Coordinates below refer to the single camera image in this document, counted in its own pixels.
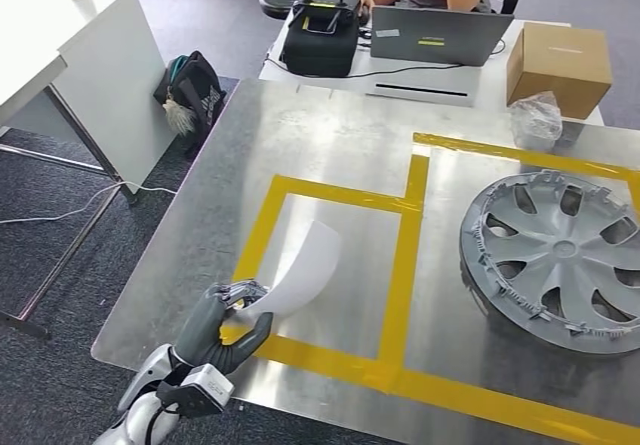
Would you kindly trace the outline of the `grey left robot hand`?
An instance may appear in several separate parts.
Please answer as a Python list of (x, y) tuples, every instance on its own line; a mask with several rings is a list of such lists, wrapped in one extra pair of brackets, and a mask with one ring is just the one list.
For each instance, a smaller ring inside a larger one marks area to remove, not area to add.
[(192, 368), (208, 363), (223, 375), (231, 374), (266, 340), (274, 315), (260, 314), (254, 328), (232, 344), (223, 342), (220, 327), (235, 314), (235, 304), (245, 299), (252, 304), (265, 295), (266, 290), (254, 280), (212, 285), (186, 321), (173, 346), (174, 354)]

